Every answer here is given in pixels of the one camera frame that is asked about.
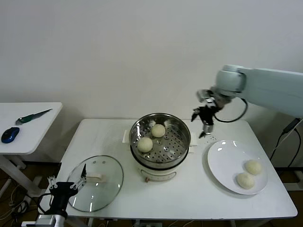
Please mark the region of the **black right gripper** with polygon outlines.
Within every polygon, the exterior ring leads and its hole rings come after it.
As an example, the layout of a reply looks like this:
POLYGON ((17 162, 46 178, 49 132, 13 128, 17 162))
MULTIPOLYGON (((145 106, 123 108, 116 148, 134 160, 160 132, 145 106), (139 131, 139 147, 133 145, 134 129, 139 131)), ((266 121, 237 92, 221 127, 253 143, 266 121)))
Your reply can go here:
POLYGON ((191 121, 199 117, 203 123, 203 129, 198 137, 199 139, 212 133, 214 124, 213 117, 218 111, 219 108, 217 106, 208 107, 207 105, 193 109, 191 121))

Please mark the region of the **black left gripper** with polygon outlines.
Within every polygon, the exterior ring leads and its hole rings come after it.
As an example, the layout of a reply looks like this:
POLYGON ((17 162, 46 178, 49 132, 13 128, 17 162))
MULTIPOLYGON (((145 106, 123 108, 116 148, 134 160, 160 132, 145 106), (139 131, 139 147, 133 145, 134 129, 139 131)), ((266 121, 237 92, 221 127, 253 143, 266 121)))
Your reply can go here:
POLYGON ((70 197, 76 195, 76 190, 80 191, 86 184, 86 164, 84 165, 80 178, 76 182, 56 182, 55 176, 47 178, 49 182, 50 193, 53 201, 50 206, 52 212, 66 211, 70 197))

